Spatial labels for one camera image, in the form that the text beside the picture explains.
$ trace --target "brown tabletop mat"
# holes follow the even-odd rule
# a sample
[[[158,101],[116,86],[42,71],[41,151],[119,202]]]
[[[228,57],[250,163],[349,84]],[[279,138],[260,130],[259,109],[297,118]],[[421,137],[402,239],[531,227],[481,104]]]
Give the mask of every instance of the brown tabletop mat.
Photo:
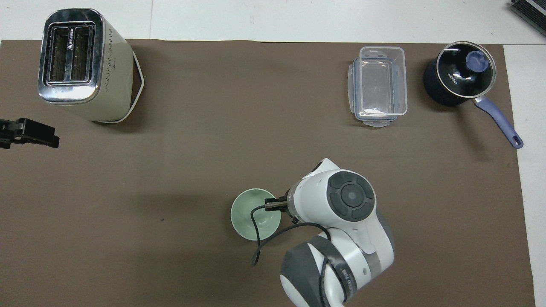
[[[443,45],[396,44],[408,113],[372,130],[347,102],[370,44],[130,43],[146,86],[104,125],[38,97],[39,41],[2,42],[0,118],[61,138],[0,151],[2,306],[290,306],[284,253],[318,231],[277,238],[253,268],[229,210],[248,188],[284,194],[325,157],[369,179],[395,238],[394,264],[346,306],[534,305],[516,150],[472,103],[426,95]],[[502,46],[486,48],[488,97],[511,119]]]

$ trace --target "saucepan handle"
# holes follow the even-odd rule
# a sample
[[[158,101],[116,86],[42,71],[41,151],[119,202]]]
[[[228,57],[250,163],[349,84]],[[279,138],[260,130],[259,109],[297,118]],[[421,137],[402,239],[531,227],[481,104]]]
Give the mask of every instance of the saucepan handle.
[[[508,119],[506,119],[506,116],[491,100],[487,99],[486,96],[481,96],[473,99],[473,102],[480,110],[493,118],[514,148],[519,149],[523,147],[523,140],[519,137]]]

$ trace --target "plastic food container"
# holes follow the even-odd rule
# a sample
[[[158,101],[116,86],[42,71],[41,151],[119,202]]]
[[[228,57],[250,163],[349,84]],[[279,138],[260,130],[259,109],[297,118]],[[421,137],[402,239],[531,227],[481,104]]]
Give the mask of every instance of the plastic food container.
[[[406,59],[400,47],[363,47],[349,66],[349,106],[372,127],[389,125],[407,112]]]

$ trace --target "toaster slot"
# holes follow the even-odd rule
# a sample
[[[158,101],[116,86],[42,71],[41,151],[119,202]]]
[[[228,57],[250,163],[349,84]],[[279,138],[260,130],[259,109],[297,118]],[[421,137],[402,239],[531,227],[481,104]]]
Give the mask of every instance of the toaster slot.
[[[50,81],[63,81],[67,59],[67,46],[70,35],[69,28],[54,28],[51,46],[51,67],[49,70]]]
[[[74,50],[72,53],[72,81],[85,81],[91,62],[91,29],[77,27],[74,31]]]

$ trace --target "green cup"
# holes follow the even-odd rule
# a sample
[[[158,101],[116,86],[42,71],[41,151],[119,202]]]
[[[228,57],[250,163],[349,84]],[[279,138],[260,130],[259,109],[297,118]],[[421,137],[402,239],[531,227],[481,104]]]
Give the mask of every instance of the green cup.
[[[256,241],[256,230],[250,218],[252,209],[264,204],[266,198],[275,198],[273,194],[261,188],[252,188],[239,194],[232,205],[232,225],[241,237]],[[265,211],[259,209],[254,212],[254,220],[258,225],[260,240],[268,238],[277,230],[281,223],[280,211]]]

